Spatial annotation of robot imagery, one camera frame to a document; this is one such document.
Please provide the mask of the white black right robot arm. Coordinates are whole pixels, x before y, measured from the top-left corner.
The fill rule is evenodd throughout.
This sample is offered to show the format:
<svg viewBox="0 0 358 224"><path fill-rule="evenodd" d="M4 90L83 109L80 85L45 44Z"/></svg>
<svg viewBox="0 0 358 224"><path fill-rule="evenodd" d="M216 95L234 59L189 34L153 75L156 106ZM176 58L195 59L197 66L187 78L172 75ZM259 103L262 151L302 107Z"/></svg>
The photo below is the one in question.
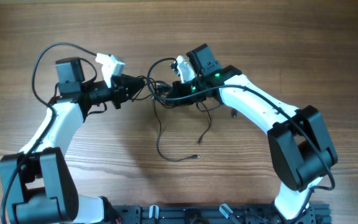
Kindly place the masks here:
<svg viewBox="0 0 358 224"><path fill-rule="evenodd" d="M207 44L179 55L171 68L180 81L173 83L165 102L191 105L213 97L267 135L273 169L282 182L273 207L282 219L299 220L315 190L335 188L331 168L338 162L337 152L314 106L299 109L272 97L238 68L222 67Z"/></svg>

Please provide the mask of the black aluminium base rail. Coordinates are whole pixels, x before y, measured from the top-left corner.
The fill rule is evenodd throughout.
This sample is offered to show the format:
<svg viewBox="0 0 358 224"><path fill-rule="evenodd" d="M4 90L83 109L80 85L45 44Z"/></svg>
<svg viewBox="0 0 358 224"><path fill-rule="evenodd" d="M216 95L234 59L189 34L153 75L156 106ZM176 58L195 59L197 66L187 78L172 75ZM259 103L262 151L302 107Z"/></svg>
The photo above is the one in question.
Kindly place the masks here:
<svg viewBox="0 0 358 224"><path fill-rule="evenodd" d="M302 223L332 224L331 210L328 204L310 204L307 211L296 220L286 220L273 204L257 203L243 206L230 206L229 211L212 207L141 207L138 205L115 205L120 214L119 223Z"/></svg>

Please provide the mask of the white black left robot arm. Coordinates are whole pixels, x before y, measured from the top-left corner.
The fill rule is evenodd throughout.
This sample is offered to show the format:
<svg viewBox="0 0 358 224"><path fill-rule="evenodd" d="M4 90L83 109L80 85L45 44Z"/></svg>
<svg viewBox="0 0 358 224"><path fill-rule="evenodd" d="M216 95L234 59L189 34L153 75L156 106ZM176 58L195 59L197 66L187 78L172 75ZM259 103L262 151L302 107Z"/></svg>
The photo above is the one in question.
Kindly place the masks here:
<svg viewBox="0 0 358 224"><path fill-rule="evenodd" d="M92 106L110 101L116 109L140 91L140 77L123 74L125 64L113 55L97 54L103 79L86 80L83 58L57 60L58 96L32 139L16 154L3 156L0 175L3 223L121 223L105 197L79 195L65 161L76 131L93 114Z"/></svg>

